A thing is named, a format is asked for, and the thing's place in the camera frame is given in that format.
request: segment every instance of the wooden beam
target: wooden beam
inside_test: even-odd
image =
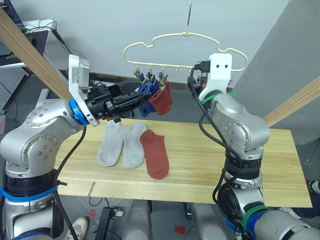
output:
[[[0,8],[0,41],[4,42],[61,99],[72,98],[64,80],[34,48],[2,8]]]
[[[277,124],[282,119],[293,114],[303,106],[310,103],[312,100],[320,96],[320,77],[317,77],[307,86],[297,92],[295,95],[290,97],[283,104],[278,106],[275,110],[270,112],[264,117],[264,120],[269,127]]]

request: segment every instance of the white wall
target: white wall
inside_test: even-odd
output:
[[[188,0],[11,0],[23,21],[53,19],[59,34],[80,50],[90,71],[132,76],[135,66],[125,62],[124,48],[135,42],[150,44],[155,36],[185,31]],[[245,52],[251,60],[289,0],[193,0],[190,32],[218,39],[221,48]],[[128,51],[134,61],[194,65],[208,59],[216,46],[196,37],[173,37],[155,48],[138,46]],[[52,38],[48,56],[59,69],[68,67],[68,54]],[[233,67],[243,60],[233,58]],[[169,80],[186,82],[188,71],[167,70]],[[240,73],[232,75],[236,82]]]

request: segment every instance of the gray floor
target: gray floor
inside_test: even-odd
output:
[[[46,86],[34,75],[22,80],[22,84],[15,91],[14,96],[18,104],[18,114],[16,121],[22,123],[27,117],[28,113],[34,109],[39,94],[42,88]],[[54,93],[50,93],[50,98],[55,98]],[[197,123],[201,110],[196,105],[196,102],[192,99],[190,92],[184,92],[179,90],[172,91],[173,107],[170,112],[164,116],[158,116],[153,113],[147,116],[147,120],[158,120],[158,121],[175,121],[175,122],[188,122]],[[16,115],[15,102],[8,107],[7,115],[14,118]],[[135,118],[140,118],[140,114],[135,110]],[[301,161],[301,166],[307,180],[320,180],[320,144],[319,139],[315,139],[311,142],[306,142],[296,146],[298,155]],[[68,213],[70,220],[74,221],[78,217],[92,216],[90,219],[89,229],[86,240],[93,240],[95,235],[92,233],[99,223],[99,218],[103,207],[107,204],[103,200],[100,205],[92,207],[89,205],[88,197],[75,197],[75,196],[61,196],[62,203]],[[130,199],[111,199],[109,198],[110,206],[123,209],[124,212],[128,212],[132,200]],[[92,203],[97,203],[98,199],[92,199]],[[196,231],[193,229],[192,221],[186,220],[184,216],[184,210],[182,203],[180,202],[165,202],[165,201],[153,201],[152,202],[153,212],[151,214],[152,232],[154,240],[195,240]],[[126,220],[126,214],[123,217],[115,219],[110,229],[117,232],[120,236],[122,233],[122,226]],[[189,231],[188,235],[182,235],[174,232],[174,225],[181,225]],[[65,226],[65,233],[58,238],[62,240],[67,232],[67,226]],[[115,236],[108,234],[108,240],[116,240]],[[228,239],[235,239],[233,233],[227,229]]]

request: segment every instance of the shoe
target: shoe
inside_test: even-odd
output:
[[[296,219],[300,219],[301,217],[295,213],[295,211],[291,207],[279,207],[278,210],[286,212],[290,214],[292,217],[295,217]]]
[[[86,236],[87,229],[88,229],[88,220],[86,217],[79,217],[75,222],[72,224],[75,234],[78,237],[78,240],[83,240]],[[65,238],[63,240],[74,240],[71,235],[70,230],[67,232]]]
[[[307,182],[311,195],[320,195],[320,183],[319,181],[309,180]]]

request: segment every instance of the gray sock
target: gray sock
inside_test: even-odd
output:
[[[123,125],[110,120],[105,125],[104,138],[99,148],[97,159],[105,167],[116,164],[124,144]]]
[[[132,127],[123,128],[124,166],[127,169],[135,169],[144,162],[145,153],[140,143],[140,136],[146,130],[147,130],[147,127],[137,121],[133,123]]]

